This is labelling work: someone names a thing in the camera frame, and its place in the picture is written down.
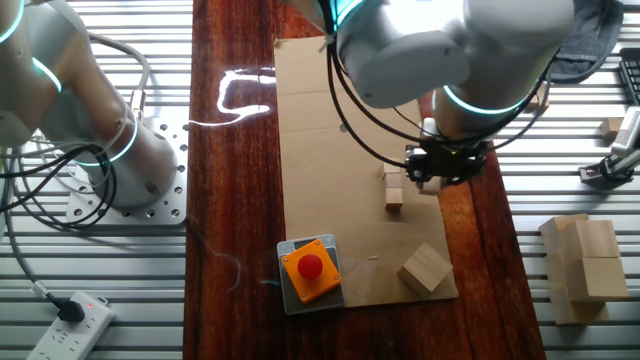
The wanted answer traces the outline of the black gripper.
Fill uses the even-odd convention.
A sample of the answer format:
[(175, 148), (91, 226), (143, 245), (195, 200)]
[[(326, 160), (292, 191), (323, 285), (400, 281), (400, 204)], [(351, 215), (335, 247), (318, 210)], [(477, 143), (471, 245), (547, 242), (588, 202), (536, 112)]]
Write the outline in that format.
[(447, 150), (440, 145), (426, 144), (425, 151), (409, 151), (405, 156), (407, 176), (414, 183), (426, 181), (426, 175), (450, 178), (460, 185), (480, 174), (486, 163), (484, 153)]

